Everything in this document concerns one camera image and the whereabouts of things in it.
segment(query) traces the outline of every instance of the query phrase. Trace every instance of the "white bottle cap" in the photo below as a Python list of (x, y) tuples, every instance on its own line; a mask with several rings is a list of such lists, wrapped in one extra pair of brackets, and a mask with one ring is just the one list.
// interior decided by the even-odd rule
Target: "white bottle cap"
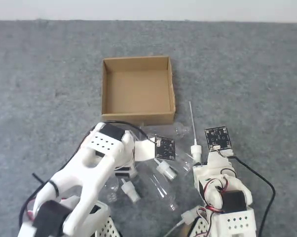
[(202, 148), (200, 145), (193, 145), (190, 148), (191, 154), (193, 159), (196, 161), (196, 163), (201, 163), (201, 153), (202, 153)]
[(172, 170), (169, 164), (164, 160), (158, 165), (156, 169), (158, 172), (165, 175), (171, 181), (177, 176), (177, 174)]
[(134, 188), (134, 185), (132, 184), (131, 181), (125, 182), (123, 181), (123, 185), (121, 186), (121, 189), (125, 194), (128, 195), (128, 197), (132, 200), (133, 203), (137, 202), (140, 200), (140, 196), (138, 195), (137, 191)]

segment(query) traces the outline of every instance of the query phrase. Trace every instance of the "gray carpet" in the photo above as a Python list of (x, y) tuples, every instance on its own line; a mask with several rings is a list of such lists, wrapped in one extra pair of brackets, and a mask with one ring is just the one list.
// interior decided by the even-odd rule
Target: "gray carpet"
[[(176, 120), (188, 124), (194, 105), (203, 157), (203, 129), (226, 124), (236, 155), (277, 190), (263, 236), (297, 237), (297, 24), (119, 21), (0, 22), (0, 237), (17, 236), (31, 173), (51, 177), (99, 121), (102, 59), (160, 54), (173, 63)], [(271, 191), (235, 167), (259, 227)], [(122, 234), (160, 237), (202, 204), (192, 174), (173, 186), (175, 213), (121, 194)]]

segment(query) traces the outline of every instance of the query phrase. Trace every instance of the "perforated plate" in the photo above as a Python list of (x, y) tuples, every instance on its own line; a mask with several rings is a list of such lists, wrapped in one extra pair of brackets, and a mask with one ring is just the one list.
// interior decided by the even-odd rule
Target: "perforated plate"
[(121, 142), (100, 132), (96, 132), (87, 146), (107, 155), (113, 150), (118, 149), (121, 146)]
[(206, 233), (207, 230), (208, 230), (208, 222), (204, 218), (200, 217), (198, 218), (189, 236), (194, 237), (197, 234)]
[(97, 237), (120, 237), (120, 234), (116, 227), (114, 226), (114, 223), (111, 219), (111, 217), (108, 218), (105, 225), (101, 228), (101, 230), (97, 231), (95, 233), (95, 236)]
[(247, 211), (221, 214), (215, 218), (218, 219), (220, 233), (237, 235), (256, 231), (255, 216), (252, 209), (248, 209)]

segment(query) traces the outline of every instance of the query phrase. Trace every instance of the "black cable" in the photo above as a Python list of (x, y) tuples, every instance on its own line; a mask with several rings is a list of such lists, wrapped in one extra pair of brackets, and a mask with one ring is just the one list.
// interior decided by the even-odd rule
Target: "black cable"
[[(84, 136), (84, 138), (82, 139), (82, 141), (80, 142), (79, 146), (76, 148), (75, 152), (73, 153), (73, 155), (71, 156), (71, 158), (65, 162), (64, 165), (62, 165), (62, 167), (58, 170), (60, 171), (61, 169), (63, 169), (70, 161), (71, 159), (75, 156), (75, 154), (77, 153), (77, 151), (79, 150), (81, 144), (84, 142), (85, 138), (90, 134), (90, 132), (92, 130), (95, 129), (96, 126), (93, 126)], [(43, 182), (42, 179), (40, 179), (35, 173), (32, 173), (32, 175), (35, 177), (35, 179), (37, 179), (39, 182), (41, 182), (41, 185), (26, 199), (26, 201), (24, 202), (24, 204), (21, 206), (20, 209), (20, 213), (19, 213), (19, 228), (21, 228), (22, 223), (23, 223), (23, 217), (24, 217), (24, 213), (26, 211), (26, 208), (28, 206), (28, 203), (35, 198), (35, 196), (38, 194), (38, 192), (44, 187), (44, 185), (48, 182)]]
[(40, 179), (40, 177), (37, 176), (36, 173), (32, 173), (32, 176), (33, 176), (39, 183), (41, 183), (41, 184), (44, 183), (44, 181), (43, 181), (42, 179)]
[(263, 227), (265, 225), (265, 221), (266, 221), (266, 218), (267, 218), (267, 214), (270, 210), (270, 207), (275, 199), (275, 196), (276, 196), (276, 190), (275, 188), (273, 187), (273, 185), (268, 181), (266, 180), (261, 174), (259, 174), (258, 172), (254, 171), (252, 168), (250, 168), (246, 163), (244, 163), (243, 161), (241, 161), (238, 157), (235, 157), (235, 156), (232, 156), (232, 157), (227, 157), (229, 159), (235, 159), (237, 160), (241, 165), (243, 165), (244, 167), (246, 167), (247, 169), (249, 169), (251, 172), (253, 172), (255, 175), (257, 175), (259, 178), (261, 178), (266, 184), (268, 184), (271, 189), (272, 189), (272, 196), (271, 196), (271, 199), (266, 207), (266, 210), (265, 210), (265, 213), (263, 215), (263, 218), (262, 218), (262, 221), (261, 221), (261, 225), (260, 225), (260, 229), (259, 229), (259, 233), (258, 233), (258, 237), (261, 237), (262, 235), (262, 230), (263, 230)]
[(155, 144), (155, 142), (152, 141), (151, 139), (149, 139), (149, 136), (142, 129), (140, 129), (138, 126), (136, 126), (134, 124), (131, 124), (130, 122), (119, 121), (119, 120), (108, 120), (108, 121), (104, 121), (104, 123), (119, 123), (119, 124), (128, 125), (134, 129), (138, 130), (146, 139), (148, 139), (150, 142), (153, 142)]
[(41, 184), (28, 198), (27, 200), (24, 202), (24, 204), (21, 206), (21, 209), (20, 209), (20, 213), (19, 213), (19, 227), (21, 228), (22, 226), (22, 223), (23, 223), (23, 219), (24, 219), (24, 213), (25, 213), (25, 210), (28, 206), (28, 203), (33, 199), (35, 198), (35, 196), (37, 195), (37, 193), (44, 187), (44, 185), (46, 184), (43, 183)]
[(234, 174), (235, 174), (235, 178), (237, 178), (237, 174), (234, 170), (230, 169), (230, 168), (224, 168), (224, 169), (221, 169), (220, 171), (220, 174), (223, 174), (223, 170), (229, 170), (229, 171), (232, 171)]

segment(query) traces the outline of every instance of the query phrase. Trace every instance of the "robotic hand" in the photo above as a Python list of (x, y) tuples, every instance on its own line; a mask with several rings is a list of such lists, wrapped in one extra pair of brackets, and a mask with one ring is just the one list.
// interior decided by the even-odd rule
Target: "robotic hand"
[[(134, 163), (130, 131), (97, 124), (67, 165), (38, 192), (34, 222), (24, 222), (18, 237), (92, 236), (110, 214), (108, 206), (98, 201), (99, 191), (115, 170), (130, 163)], [(74, 186), (82, 186), (80, 198), (67, 206), (55, 201)]]
[(253, 202), (252, 194), (237, 178), (227, 158), (233, 156), (227, 128), (208, 129), (206, 136), (207, 164), (193, 167), (194, 186), (205, 203), (198, 214), (206, 219), (206, 225), (199, 225), (202, 227), (200, 235), (195, 235), (197, 232), (193, 230), (190, 236), (256, 237), (255, 215), (249, 207)]

